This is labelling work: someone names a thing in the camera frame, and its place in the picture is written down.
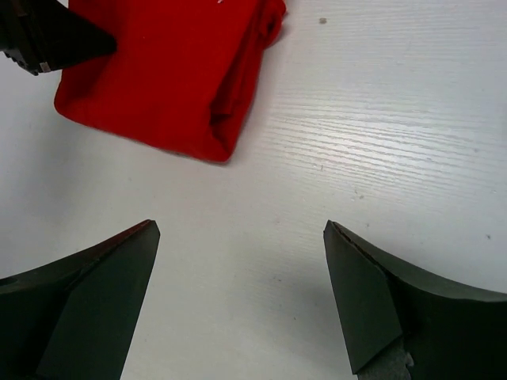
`fabric fold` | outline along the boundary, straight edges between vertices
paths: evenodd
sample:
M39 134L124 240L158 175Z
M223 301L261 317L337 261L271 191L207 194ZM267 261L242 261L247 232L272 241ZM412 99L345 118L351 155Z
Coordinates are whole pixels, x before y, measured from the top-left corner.
M75 122L210 161L232 155L283 0L70 0L117 40L66 69L56 110Z

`folded red towel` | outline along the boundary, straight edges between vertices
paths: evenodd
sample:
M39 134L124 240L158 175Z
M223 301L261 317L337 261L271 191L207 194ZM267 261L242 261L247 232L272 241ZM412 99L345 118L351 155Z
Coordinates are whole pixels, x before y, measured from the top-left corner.
M78 123L225 162L254 95L283 0L70 0L118 51L66 69L55 98Z

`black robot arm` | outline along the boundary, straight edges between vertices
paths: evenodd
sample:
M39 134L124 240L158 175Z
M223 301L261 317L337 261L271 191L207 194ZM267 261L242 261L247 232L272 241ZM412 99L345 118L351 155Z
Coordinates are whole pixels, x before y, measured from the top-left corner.
M115 50L112 36L57 0L0 0L0 51L34 75Z

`white wood grain surface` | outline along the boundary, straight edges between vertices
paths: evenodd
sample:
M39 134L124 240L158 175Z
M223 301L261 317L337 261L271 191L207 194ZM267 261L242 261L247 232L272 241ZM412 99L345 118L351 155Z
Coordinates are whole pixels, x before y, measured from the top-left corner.
M224 167L63 120L57 74L0 60L0 277L162 231L124 380L353 378L327 219L507 292L507 4L288 6Z

